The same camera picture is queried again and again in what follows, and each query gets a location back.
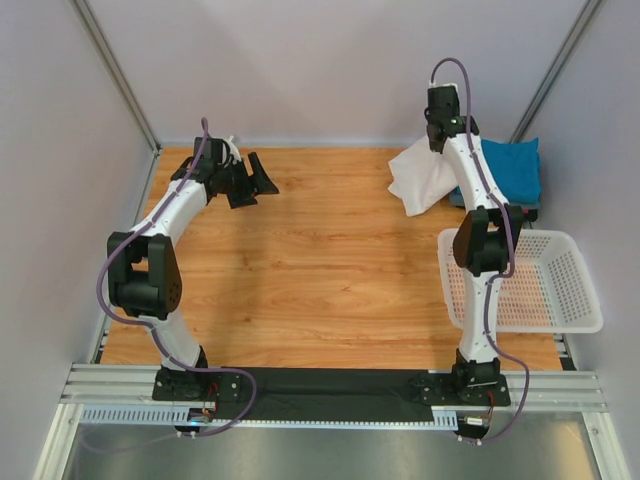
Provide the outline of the white t-shirt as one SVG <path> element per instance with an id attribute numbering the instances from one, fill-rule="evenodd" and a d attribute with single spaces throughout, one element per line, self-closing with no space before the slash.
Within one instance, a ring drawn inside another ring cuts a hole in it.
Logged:
<path id="1" fill-rule="evenodd" d="M 458 186 L 451 166 L 430 149 L 427 136 L 388 162 L 388 191 L 401 200 L 408 217 L 425 213 Z"/>

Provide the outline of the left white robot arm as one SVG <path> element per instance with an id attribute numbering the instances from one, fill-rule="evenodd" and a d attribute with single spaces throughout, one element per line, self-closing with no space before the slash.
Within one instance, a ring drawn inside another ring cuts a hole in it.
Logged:
<path id="1" fill-rule="evenodd" d="M 102 307 L 112 320 L 149 333 L 163 368 L 179 372 L 174 385 L 188 401 L 208 394 L 212 370 L 180 310 L 183 283 L 175 247 L 214 198 L 224 196 L 237 209 L 278 191 L 257 152 L 242 155 L 232 140 L 203 135 L 150 213 L 107 240 L 107 259 L 98 275 L 98 286 L 108 290 L 98 295 Z"/>

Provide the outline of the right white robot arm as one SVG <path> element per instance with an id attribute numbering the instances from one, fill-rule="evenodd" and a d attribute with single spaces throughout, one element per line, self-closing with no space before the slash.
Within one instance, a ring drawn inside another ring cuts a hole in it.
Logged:
<path id="1" fill-rule="evenodd" d="M 450 390 L 458 401 L 470 404 L 500 377 L 499 291 L 503 280 L 514 274 L 524 213 L 508 203 L 494 180 L 477 124 L 461 113 L 455 84 L 429 85 L 425 118 L 429 147 L 452 168 L 466 209 L 452 243 L 454 260 L 463 273 L 465 300 Z"/>

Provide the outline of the folded black red t-shirt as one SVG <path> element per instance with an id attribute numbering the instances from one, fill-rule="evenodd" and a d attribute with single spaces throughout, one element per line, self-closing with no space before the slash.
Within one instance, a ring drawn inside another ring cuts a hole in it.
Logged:
<path id="1" fill-rule="evenodd" d="M 538 220 L 539 208 L 537 206 L 523 205 L 521 209 L 525 223 L 534 223 Z"/>

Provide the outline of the white plastic basket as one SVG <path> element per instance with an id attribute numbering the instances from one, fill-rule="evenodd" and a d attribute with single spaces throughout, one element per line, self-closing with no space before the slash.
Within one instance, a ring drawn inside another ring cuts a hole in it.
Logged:
<path id="1" fill-rule="evenodd" d="M 451 323 L 464 331 L 469 319 L 483 326 L 486 281 L 457 265 L 453 241 L 458 230 L 438 236 L 442 291 Z M 592 334 L 603 315 L 585 261 L 568 234 L 523 230 L 514 253 L 512 276 L 495 280 L 491 293 L 491 330 L 527 334 Z"/>

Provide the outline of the right aluminium corner post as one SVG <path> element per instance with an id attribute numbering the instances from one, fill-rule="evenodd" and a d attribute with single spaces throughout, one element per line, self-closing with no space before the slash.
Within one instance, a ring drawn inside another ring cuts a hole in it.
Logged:
<path id="1" fill-rule="evenodd" d="M 538 114 L 541 112 L 554 86 L 568 66 L 572 56 L 604 4 L 604 0 L 587 0 L 583 2 L 575 20 L 540 80 L 523 115 L 509 137 L 510 143 L 518 143 L 524 140 L 525 135 L 530 130 Z"/>

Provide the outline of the aluminium corner post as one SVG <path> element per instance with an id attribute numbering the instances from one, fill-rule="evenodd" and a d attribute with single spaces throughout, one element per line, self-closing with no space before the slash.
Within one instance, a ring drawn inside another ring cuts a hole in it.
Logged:
<path id="1" fill-rule="evenodd" d="M 154 153 L 158 153 L 161 149 L 161 143 L 143 112 L 143 109 L 141 108 L 136 95 L 126 78 L 120 63 L 111 48 L 110 42 L 107 39 L 96 14 L 91 8 L 90 2 L 86 0 L 70 0 L 69 3 L 82 23 L 91 43 L 104 64 L 129 113 L 134 119 L 140 133 L 151 150 Z"/>
<path id="2" fill-rule="evenodd" d="M 541 112 L 554 86 L 568 66 L 572 56 L 604 4 L 604 0 L 587 0 L 583 2 L 575 20 L 540 80 L 523 115 L 509 137 L 510 143 L 518 143 L 524 140 L 525 135 L 530 130 L 538 114 Z"/>

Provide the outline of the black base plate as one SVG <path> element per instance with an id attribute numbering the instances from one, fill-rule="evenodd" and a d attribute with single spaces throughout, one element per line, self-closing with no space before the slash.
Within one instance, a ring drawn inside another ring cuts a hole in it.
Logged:
<path id="1" fill-rule="evenodd" d="M 357 419 L 423 419 L 424 409 L 469 406 L 507 407 L 506 379 L 493 386 L 463 388 L 453 375 L 428 370 L 267 368 L 233 372 L 157 371 L 152 399 L 165 402 L 214 402 L 234 418 L 245 408 L 267 414 L 336 413 Z"/>

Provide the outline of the left aluminium corner post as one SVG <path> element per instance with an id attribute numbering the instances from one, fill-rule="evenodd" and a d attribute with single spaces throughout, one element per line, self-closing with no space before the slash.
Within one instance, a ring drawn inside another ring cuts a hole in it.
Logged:
<path id="1" fill-rule="evenodd" d="M 134 119 L 140 133 L 151 150 L 154 153 L 158 153 L 161 149 L 161 143 L 143 112 L 143 109 L 141 108 L 136 95 L 126 78 L 120 63 L 111 48 L 110 42 L 107 39 L 96 14 L 91 8 L 90 2 L 86 0 L 70 0 L 69 3 L 82 23 L 91 43 L 104 64 L 129 113 Z"/>

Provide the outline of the aluminium frame rail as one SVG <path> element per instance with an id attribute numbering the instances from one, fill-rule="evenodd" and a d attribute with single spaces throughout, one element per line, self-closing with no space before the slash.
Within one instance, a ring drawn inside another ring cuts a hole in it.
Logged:
<path id="1" fill-rule="evenodd" d="M 153 365 L 74 364 L 60 402 L 148 404 L 158 368 Z M 601 385 L 590 371 L 533 371 L 524 408 L 530 412 L 608 410 Z"/>

